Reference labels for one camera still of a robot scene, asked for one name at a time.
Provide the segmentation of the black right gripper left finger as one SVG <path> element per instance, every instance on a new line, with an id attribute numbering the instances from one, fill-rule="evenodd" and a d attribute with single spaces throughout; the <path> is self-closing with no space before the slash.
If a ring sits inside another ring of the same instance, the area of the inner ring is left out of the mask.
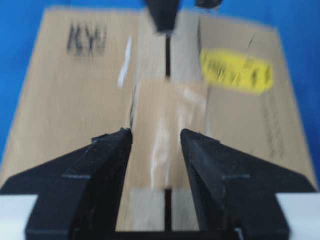
<path id="1" fill-rule="evenodd" d="M 0 190 L 3 240 L 116 240 L 130 129 L 15 174 Z"/>

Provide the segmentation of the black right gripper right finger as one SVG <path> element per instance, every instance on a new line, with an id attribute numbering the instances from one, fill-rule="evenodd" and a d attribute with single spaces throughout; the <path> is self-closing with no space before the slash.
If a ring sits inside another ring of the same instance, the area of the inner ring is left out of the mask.
<path id="1" fill-rule="evenodd" d="M 289 238 L 276 195 L 315 193 L 304 175 L 189 129 L 180 140 L 201 231 L 226 239 Z"/>

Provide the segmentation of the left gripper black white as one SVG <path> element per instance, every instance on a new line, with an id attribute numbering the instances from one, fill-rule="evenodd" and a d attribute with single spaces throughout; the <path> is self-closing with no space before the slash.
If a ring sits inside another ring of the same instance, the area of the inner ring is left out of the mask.
<path id="1" fill-rule="evenodd" d="M 175 29 L 180 0 L 145 0 L 157 33 L 172 33 Z M 215 9 L 223 0 L 196 0 L 195 6 L 202 9 Z"/>

